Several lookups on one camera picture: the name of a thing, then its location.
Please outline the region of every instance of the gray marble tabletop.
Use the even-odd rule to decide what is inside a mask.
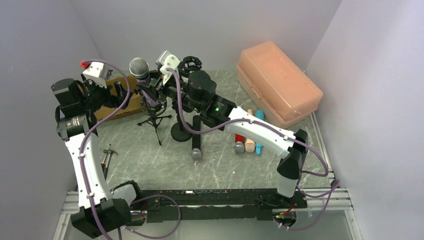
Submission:
[[[245,110],[258,110],[239,84],[236,70],[207,72],[217,83],[217,94]],[[192,141],[177,142],[171,137],[171,127],[177,119],[170,102],[164,115],[169,114],[173,118],[164,119],[157,130],[162,146],[159,146],[152,126],[137,125],[148,118],[143,113],[107,121],[98,128],[101,159],[104,156],[102,150],[109,144],[118,152],[118,155],[112,156],[110,162],[107,176],[109,188],[128,180],[136,181],[142,190],[250,189],[278,186],[279,175],[276,168],[280,159],[266,147],[262,149],[260,156],[247,152],[236,155],[233,150],[235,135],[231,133],[217,130],[202,135],[203,156],[195,163],[190,156]],[[191,122],[193,115],[194,113],[185,113],[184,117]],[[294,132],[298,129],[307,131],[309,144],[321,152],[311,118],[307,117],[288,128]],[[310,151],[303,169],[324,172],[320,161]],[[300,185],[303,188],[330,187],[326,177],[307,174],[303,174]]]

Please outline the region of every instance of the microphone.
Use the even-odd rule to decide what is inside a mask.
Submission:
[[[129,63],[129,72],[137,78],[137,83],[150,83],[152,79],[149,74],[149,64],[142,58],[136,57]],[[150,97],[144,90],[141,90],[143,96],[146,98],[147,103],[155,107],[159,104]]]

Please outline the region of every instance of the white wall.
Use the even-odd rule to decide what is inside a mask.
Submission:
[[[234,69],[243,49],[274,41],[305,69],[342,0],[72,0],[100,54],[119,67],[164,50]]]
[[[0,3],[1,239],[52,239],[74,169],[50,86],[98,58],[70,1]]]
[[[424,236],[424,2],[343,0],[306,73],[364,239]]]

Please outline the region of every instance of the microphone grille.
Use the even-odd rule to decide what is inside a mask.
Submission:
[[[137,78],[143,78],[149,73],[149,64],[144,59],[136,57],[129,63],[129,72]]]

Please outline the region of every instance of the metal frame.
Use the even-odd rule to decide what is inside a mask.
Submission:
[[[313,127],[315,129],[316,137],[318,138],[318,144],[321,149],[321,154],[324,157],[325,162],[328,165],[328,178],[331,182],[335,179],[335,175],[333,172],[333,168],[331,166],[327,149],[325,147],[323,137],[321,135],[320,128],[318,126],[317,118],[314,112],[310,114],[310,118],[312,120]],[[306,193],[310,195],[319,195],[325,192],[328,192],[330,188],[306,188],[303,189]],[[60,214],[59,222],[57,224],[56,232],[54,234],[53,240],[65,240],[69,234],[69,224],[70,217],[74,213],[79,212],[78,208],[78,192],[69,191],[66,194],[66,198],[63,203],[63,208]],[[296,211],[309,211],[310,215],[315,214],[314,212],[319,212],[323,208],[325,202],[327,200],[327,196],[323,196],[320,198],[310,198],[306,197],[306,201],[308,204],[308,208],[296,208]],[[273,209],[273,212],[283,212],[286,209]],[[358,225],[358,221],[355,216],[355,210],[351,202],[351,198],[349,196],[349,192],[346,188],[337,188],[332,194],[331,198],[328,202],[328,206],[326,211],[344,211],[346,216],[346,220],[350,229],[350,233],[352,235],[353,240],[362,240],[361,230]]]

